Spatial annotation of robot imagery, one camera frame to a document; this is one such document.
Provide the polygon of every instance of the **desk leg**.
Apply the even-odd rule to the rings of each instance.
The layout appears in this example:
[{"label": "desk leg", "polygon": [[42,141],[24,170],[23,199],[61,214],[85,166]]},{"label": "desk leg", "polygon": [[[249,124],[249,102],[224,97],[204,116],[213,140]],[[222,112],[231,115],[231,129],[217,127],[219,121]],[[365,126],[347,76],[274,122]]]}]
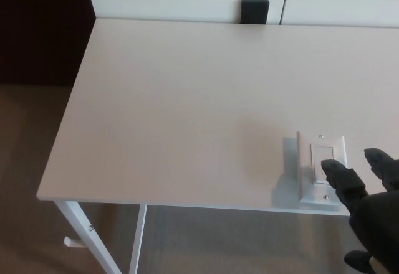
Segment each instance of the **desk leg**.
[{"label": "desk leg", "polygon": [[122,274],[79,204],[76,201],[54,202],[105,272],[107,274]]},{"label": "desk leg", "polygon": [[132,261],[130,262],[129,274],[137,274],[138,259],[140,258],[140,249],[142,247],[146,212],[147,212],[147,205],[140,204],[140,211],[138,212],[135,242],[133,244]]}]

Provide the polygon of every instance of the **dark wall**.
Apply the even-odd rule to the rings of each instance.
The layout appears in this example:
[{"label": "dark wall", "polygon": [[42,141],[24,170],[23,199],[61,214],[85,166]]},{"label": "dark wall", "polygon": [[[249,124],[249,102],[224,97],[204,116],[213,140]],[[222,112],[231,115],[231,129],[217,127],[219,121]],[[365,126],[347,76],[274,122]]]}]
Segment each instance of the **dark wall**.
[{"label": "dark wall", "polygon": [[0,0],[0,83],[73,85],[94,25],[91,0]]}]

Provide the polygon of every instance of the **white switch plate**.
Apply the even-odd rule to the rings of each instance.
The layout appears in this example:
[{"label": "white switch plate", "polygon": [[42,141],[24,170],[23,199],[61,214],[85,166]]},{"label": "white switch plate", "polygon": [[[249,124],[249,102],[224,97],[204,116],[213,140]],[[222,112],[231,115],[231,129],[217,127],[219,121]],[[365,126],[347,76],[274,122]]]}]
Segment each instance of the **white switch plate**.
[{"label": "white switch plate", "polygon": [[326,181],[321,161],[335,159],[347,166],[343,136],[297,132],[299,202],[341,206],[335,190]]}]

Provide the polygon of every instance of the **beige carpet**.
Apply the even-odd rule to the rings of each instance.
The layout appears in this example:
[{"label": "beige carpet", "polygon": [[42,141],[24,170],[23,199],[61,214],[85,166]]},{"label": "beige carpet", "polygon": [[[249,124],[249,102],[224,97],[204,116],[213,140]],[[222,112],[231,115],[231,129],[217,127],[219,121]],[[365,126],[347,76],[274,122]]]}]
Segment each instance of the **beige carpet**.
[{"label": "beige carpet", "polygon": [[[103,273],[51,202],[36,199],[70,89],[0,86],[0,273]],[[138,207],[82,204],[128,273]],[[356,273],[346,217],[149,207],[140,274]]]}]

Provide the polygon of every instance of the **white desk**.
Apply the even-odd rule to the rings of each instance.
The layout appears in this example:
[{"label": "white desk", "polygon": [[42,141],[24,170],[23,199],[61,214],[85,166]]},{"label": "white desk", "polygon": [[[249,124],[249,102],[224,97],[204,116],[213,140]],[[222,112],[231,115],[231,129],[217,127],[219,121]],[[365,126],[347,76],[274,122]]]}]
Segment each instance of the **white desk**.
[{"label": "white desk", "polygon": [[39,191],[107,273],[77,201],[346,214],[299,204],[296,131],[399,156],[399,30],[97,19]]}]

